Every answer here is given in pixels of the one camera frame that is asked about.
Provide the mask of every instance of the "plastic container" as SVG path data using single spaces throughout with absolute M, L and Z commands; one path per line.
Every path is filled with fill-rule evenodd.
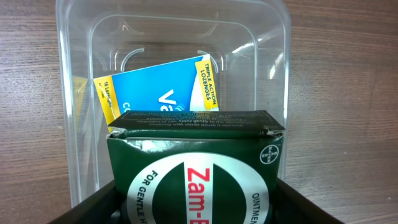
M 113 179 L 96 77 L 211 54 L 220 110 L 267 110 L 287 126 L 281 1 L 58 0 L 57 25 L 72 206 Z

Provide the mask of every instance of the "bayer logo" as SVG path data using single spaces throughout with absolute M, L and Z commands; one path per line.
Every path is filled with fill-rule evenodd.
M 260 161 L 263 164 L 273 163 L 279 155 L 279 148 L 276 145 L 265 147 L 260 153 Z

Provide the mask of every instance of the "green box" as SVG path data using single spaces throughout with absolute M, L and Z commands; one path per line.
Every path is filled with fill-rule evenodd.
M 284 128 L 266 111 L 128 111 L 109 126 L 135 223 L 267 223 Z

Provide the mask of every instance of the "wood grain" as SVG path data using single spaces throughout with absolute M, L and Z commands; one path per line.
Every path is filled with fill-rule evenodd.
M 286 181 L 346 223 L 398 223 L 398 2 L 285 0 Z M 55 0 L 0 0 L 0 223 L 70 208 Z

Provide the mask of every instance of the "wooden table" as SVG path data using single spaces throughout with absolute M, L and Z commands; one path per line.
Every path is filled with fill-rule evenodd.
M 286 181 L 346 223 L 398 223 L 398 1 L 286 0 Z M 0 1 L 0 223 L 70 208 L 55 0 Z

